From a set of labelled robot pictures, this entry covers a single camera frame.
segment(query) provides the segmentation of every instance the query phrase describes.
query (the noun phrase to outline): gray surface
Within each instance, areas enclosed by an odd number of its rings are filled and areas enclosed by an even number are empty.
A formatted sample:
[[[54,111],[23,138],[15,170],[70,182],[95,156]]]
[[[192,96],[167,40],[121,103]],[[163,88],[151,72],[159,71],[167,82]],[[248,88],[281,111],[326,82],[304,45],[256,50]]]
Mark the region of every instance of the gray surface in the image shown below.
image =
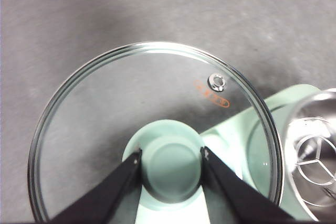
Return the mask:
[[[1,221],[29,221],[26,169],[42,110],[83,63],[113,47],[203,48],[266,97],[336,86],[336,0],[1,0]]]

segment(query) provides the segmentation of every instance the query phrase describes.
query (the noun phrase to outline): glass lid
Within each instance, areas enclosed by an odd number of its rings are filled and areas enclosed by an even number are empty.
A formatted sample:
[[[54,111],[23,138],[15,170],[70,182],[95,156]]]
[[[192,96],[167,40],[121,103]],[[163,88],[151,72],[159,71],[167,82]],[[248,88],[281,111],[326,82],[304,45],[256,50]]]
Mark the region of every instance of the glass lid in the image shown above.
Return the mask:
[[[262,129],[256,133],[257,124]],[[182,127],[185,135],[195,136],[197,146],[209,147],[238,177],[280,202],[281,145],[270,112],[251,84],[197,48],[142,42],[94,58],[69,77],[46,106],[28,163],[36,220],[52,219],[99,184],[153,125],[168,132]],[[264,153],[247,154],[251,135]],[[179,138],[165,141],[178,144]],[[181,159],[188,153],[181,151]],[[146,162],[159,161],[147,156]],[[136,223],[149,223],[146,213],[153,222],[180,222],[187,216],[188,222],[207,223],[202,187],[197,181],[193,185],[195,181],[185,181],[190,188],[178,200],[157,197],[163,191],[155,194],[145,185]]]

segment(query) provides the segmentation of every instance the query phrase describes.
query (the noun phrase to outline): glass pot lid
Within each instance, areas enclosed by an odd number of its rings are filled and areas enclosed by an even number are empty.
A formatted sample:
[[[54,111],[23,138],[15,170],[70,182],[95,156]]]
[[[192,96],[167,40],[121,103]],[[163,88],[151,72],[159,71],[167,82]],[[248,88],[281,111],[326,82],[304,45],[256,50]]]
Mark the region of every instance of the glass pot lid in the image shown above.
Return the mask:
[[[260,182],[255,181],[258,174],[251,173],[262,170],[260,192],[280,202],[280,142],[270,112],[251,84],[233,67],[197,48],[142,42],[94,58],[69,77],[46,106],[28,163],[36,220],[52,219],[100,183],[121,163],[135,133],[159,120],[190,127],[254,188]],[[268,150],[262,159],[260,153],[246,154],[256,124],[263,126],[257,144]],[[139,206],[181,211],[202,197],[199,185],[190,192],[179,202],[156,198],[140,200]]]

